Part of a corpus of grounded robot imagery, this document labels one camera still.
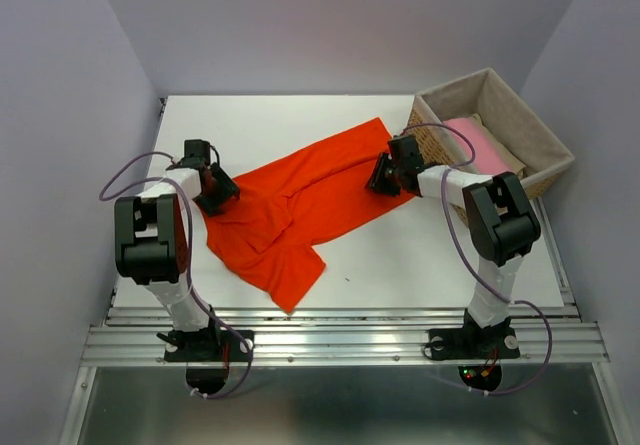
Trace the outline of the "wicker basket with liner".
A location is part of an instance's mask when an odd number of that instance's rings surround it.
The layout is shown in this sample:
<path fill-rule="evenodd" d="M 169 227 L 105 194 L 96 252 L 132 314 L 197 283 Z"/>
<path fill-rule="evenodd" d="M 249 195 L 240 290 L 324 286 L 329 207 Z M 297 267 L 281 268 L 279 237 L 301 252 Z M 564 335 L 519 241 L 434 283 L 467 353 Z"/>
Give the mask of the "wicker basket with liner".
<path fill-rule="evenodd" d="M 464 160 L 456 136 L 437 125 L 477 114 L 489 132 L 524 163 L 521 184 L 535 200 L 575 157 L 524 100 L 491 68 L 431 87 L 414 96 L 407 127 L 427 162 Z"/>

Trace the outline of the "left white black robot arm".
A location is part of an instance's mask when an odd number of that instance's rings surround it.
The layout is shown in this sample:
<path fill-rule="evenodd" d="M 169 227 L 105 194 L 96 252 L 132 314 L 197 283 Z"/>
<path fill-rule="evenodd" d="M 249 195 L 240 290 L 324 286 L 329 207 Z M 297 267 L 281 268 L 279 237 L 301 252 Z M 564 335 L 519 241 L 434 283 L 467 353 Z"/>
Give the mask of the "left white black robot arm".
<path fill-rule="evenodd" d="M 151 293 L 169 314 L 172 329 L 158 335 L 166 361 L 216 360 L 231 338 L 193 285 L 191 206 L 216 216 L 240 197 L 240 189 L 222 169 L 215 147 L 201 139 L 185 141 L 183 157 L 172 158 L 162 176 L 146 182 L 150 187 L 136 195 L 126 194 L 133 184 L 111 195 L 104 188 L 99 195 L 115 202 L 117 271 Z"/>

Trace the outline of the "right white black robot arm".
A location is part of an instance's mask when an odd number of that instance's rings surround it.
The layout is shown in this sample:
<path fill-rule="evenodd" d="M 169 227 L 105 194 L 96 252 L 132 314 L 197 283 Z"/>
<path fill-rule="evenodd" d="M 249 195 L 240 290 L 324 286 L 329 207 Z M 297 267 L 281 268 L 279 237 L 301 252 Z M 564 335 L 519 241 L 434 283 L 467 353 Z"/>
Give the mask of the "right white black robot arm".
<path fill-rule="evenodd" d="M 482 355 L 495 345 L 495 331 L 507 326 L 516 274 L 541 236 L 537 216 L 512 172 L 481 175 L 427 163 L 412 135 L 396 136 L 388 147 L 378 156 L 367 188 L 388 196 L 405 191 L 441 200 L 454 246 L 476 280 L 466 310 L 471 324 L 461 329 L 460 343 L 466 352 Z M 462 250 L 452 225 L 451 206 L 465 211 L 477 266 L 471 265 Z"/>

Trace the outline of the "orange t shirt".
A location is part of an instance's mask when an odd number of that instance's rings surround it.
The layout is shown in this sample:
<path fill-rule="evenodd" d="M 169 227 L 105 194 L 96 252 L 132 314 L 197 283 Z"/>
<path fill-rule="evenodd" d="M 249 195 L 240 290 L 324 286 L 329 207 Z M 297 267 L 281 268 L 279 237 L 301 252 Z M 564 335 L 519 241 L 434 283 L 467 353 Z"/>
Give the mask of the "orange t shirt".
<path fill-rule="evenodd" d="M 374 118 L 235 177 L 239 199 L 204 220 L 208 248 L 292 313 L 326 268 L 315 246 L 411 200 L 366 187 L 390 138 Z"/>

